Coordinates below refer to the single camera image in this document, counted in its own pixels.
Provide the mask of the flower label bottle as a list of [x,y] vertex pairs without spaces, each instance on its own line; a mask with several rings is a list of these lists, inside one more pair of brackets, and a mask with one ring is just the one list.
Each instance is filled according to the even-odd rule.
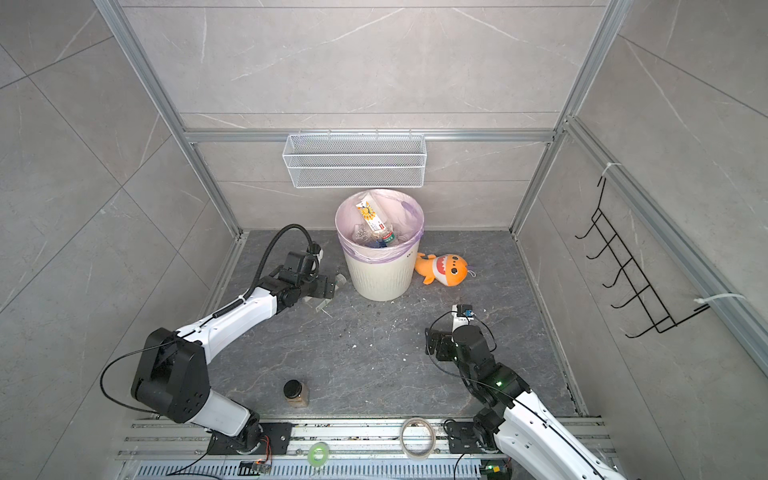
[[314,298],[314,297],[305,297],[303,299],[303,304],[313,310],[314,312],[322,312],[326,306],[328,306],[333,299],[335,298],[337,292],[342,289],[347,284],[347,278],[341,274],[337,273],[334,280],[329,283],[330,289],[330,298]]

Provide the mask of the square clear tea bottle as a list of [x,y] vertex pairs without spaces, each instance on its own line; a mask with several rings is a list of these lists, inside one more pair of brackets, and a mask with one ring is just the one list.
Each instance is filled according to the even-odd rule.
[[360,246],[374,248],[378,242],[376,235],[371,231],[367,224],[358,224],[354,227],[352,241]]

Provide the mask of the tall clear green-cap bottle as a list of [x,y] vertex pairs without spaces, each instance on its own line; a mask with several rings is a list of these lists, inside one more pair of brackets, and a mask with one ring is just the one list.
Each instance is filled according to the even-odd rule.
[[396,242],[396,235],[391,222],[370,192],[365,193],[355,206],[364,221],[364,225],[370,231],[370,242],[376,244],[377,248],[383,248]]

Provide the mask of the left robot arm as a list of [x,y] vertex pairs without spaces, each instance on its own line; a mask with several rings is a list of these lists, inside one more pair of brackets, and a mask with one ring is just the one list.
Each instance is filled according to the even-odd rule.
[[[306,248],[291,251],[271,272],[270,252],[291,230]],[[258,414],[216,392],[209,366],[233,342],[305,298],[330,299],[335,285],[321,274],[323,250],[302,225],[278,230],[266,247],[247,290],[213,313],[176,330],[153,331],[135,354],[139,361],[130,387],[136,412],[202,427],[239,450],[251,450],[261,436]]]

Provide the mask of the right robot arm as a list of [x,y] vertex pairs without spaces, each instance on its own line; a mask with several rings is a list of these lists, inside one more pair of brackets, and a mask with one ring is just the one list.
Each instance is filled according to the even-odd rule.
[[483,408],[473,417],[479,445],[497,450],[536,479],[621,479],[613,466],[592,453],[544,406],[529,384],[497,361],[469,304],[440,315],[451,329],[431,323],[424,331],[425,353],[441,372],[442,362],[456,367],[460,379]]

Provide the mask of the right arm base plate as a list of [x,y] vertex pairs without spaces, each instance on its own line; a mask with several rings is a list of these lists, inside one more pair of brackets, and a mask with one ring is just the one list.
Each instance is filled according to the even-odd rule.
[[442,422],[442,428],[447,436],[449,451],[452,454],[497,453],[498,450],[486,444],[475,432],[472,421],[457,421],[452,418]]

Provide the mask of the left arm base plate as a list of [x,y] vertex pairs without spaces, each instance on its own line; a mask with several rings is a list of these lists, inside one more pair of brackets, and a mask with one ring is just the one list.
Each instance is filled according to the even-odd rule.
[[293,430],[288,422],[258,423],[246,426],[237,437],[228,437],[214,432],[209,442],[209,455],[284,455]]

